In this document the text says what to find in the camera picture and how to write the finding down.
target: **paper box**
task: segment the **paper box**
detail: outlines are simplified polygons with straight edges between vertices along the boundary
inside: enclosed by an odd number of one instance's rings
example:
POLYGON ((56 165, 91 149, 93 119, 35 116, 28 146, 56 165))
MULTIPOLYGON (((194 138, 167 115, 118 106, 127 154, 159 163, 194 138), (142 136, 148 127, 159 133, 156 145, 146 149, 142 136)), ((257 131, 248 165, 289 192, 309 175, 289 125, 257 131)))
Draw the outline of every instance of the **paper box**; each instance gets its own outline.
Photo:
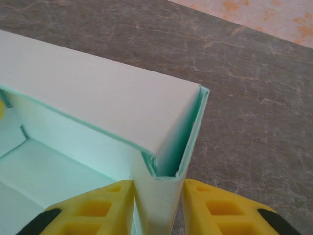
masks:
POLYGON ((123 179, 132 234, 170 234, 208 89, 4 31, 0 89, 0 234, 123 179))

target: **cardboard box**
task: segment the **cardboard box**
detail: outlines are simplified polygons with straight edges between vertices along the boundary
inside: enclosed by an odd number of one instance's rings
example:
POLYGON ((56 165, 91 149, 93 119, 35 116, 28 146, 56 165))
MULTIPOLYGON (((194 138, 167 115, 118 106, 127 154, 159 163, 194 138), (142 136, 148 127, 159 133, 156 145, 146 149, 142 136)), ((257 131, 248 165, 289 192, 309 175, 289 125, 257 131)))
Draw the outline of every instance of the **cardboard box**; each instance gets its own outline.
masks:
POLYGON ((132 234, 170 234, 208 89, 5 31, 0 89, 1 234, 123 179, 132 234))

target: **gray marble surface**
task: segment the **gray marble surface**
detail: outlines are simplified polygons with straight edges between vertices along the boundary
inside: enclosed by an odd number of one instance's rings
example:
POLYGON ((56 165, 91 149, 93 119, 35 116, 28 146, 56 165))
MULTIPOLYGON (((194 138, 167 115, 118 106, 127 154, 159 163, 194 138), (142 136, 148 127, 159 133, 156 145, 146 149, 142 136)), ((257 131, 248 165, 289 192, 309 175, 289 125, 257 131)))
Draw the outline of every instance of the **gray marble surface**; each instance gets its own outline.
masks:
POLYGON ((312 49, 165 0, 0 0, 0 28, 208 87, 188 177, 313 234, 312 49))

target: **stone tabletop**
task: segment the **stone tabletop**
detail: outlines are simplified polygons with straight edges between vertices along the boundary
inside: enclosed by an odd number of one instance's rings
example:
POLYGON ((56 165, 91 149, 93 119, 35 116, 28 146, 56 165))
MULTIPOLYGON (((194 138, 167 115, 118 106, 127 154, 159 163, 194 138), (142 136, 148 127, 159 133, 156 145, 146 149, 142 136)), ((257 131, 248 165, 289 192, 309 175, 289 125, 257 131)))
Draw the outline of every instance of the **stone tabletop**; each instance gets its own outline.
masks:
POLYGON ((165 0, 0 0, 0 29, 208 87, 187 177, 313 234, 313 49, 165 0))

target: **folded paper flap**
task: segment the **folded paper flap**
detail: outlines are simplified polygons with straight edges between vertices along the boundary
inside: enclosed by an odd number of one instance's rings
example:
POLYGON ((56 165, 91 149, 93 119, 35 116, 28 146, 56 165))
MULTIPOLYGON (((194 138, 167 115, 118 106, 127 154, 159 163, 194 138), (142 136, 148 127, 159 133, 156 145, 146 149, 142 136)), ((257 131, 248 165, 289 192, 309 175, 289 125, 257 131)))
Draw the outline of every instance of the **folded paper flap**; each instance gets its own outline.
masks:
POLYGON ((0 88, 157 154, 199 85, 0 31, 0 88))

